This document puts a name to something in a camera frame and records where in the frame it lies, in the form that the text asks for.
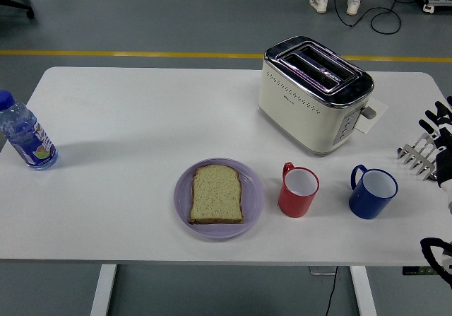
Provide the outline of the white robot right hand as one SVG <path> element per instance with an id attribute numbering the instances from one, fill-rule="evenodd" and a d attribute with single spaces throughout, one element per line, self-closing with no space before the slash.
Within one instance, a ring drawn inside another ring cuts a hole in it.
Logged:
<path id="1" fill-rule="evenodd" d="M 435 102 L 436 113 L 430 110 L 425 116 L 430 123 L 421 119 L 419 125 L 431 136 L 438 150 L 436 155 L 436 181 L 438 186 L 447 193 L 448 210 L 451 213 L 451 96 L 446 99 L 448 107 L 441 101 Z"/>

